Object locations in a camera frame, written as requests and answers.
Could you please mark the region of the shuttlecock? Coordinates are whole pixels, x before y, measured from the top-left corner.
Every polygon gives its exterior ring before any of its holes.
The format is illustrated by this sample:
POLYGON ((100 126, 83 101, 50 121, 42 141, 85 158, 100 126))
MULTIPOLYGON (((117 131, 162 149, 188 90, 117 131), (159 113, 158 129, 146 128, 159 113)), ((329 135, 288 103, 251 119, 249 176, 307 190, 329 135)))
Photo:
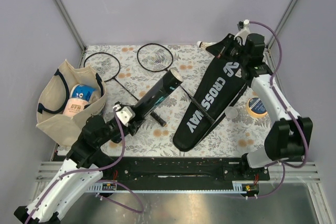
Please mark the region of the shuttlecock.
POLYGON ((206 50, 207 47, 212 46, 214 44, 215 42, 204 42, 204 41, 198 41, 196 43, 196 45, 203 50, 206 50))

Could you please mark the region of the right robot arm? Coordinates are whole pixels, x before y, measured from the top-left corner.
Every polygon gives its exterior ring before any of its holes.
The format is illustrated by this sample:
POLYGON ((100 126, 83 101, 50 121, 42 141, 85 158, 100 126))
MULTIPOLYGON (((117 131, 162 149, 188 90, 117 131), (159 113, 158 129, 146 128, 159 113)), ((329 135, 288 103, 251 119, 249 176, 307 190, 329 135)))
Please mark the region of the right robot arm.
POLYGON ((239 166, 240 176, 250 180, 258 168, 295 157, 302 157, 306 163, 313 123, 292 108, 274 81, 273 72, 263 61, 264 36, 228 34, 222 41, 202 48, 218 59, 239 64, 242 78, 257 93, 272 122, 264 146, 245 155, 247 162, 239 166))

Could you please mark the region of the translucent tube lid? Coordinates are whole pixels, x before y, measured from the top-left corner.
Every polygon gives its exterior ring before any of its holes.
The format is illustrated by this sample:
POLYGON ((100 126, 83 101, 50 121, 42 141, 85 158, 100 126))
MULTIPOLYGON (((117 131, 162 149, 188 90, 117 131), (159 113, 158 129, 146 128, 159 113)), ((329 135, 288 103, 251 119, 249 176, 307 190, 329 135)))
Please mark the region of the translucent tube lid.
POLYGON ((238 110, 233 106, 228 106, 225 109, 225 115, 229 119, 235 119, 238 116, 238 110))

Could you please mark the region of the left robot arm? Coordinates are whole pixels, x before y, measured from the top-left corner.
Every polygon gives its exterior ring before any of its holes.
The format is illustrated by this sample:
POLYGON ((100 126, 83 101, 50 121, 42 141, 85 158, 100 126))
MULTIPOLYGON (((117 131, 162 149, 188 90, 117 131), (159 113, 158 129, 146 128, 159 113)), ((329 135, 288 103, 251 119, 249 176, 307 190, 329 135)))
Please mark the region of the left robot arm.
POLYGON ((42 193, 29 205, 19 206, 21 223, 60 223, 69 208, 100 179, 109 179, 125 152, 125 137, 134 135, 146 112, 138 105, 116 103, 114 117, 87 119, 61 168, 42 193))

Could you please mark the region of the black shuttlecock tube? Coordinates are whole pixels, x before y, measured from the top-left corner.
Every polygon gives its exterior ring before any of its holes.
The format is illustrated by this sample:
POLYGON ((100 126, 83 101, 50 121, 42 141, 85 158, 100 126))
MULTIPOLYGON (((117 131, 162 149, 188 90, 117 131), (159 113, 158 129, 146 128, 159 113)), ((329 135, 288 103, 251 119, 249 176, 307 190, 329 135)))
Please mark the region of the black shuttlecock tube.
POLYGON ((182 76, 175 69, 170 69, 166 72, 133 106, 132 110, 135 113, 135 117, 132 119, 132 122, 143 121, 147 115, 151 115, 160 126, 165 126, 166 122, 153 111, 176 90, 183 81, 182 76))

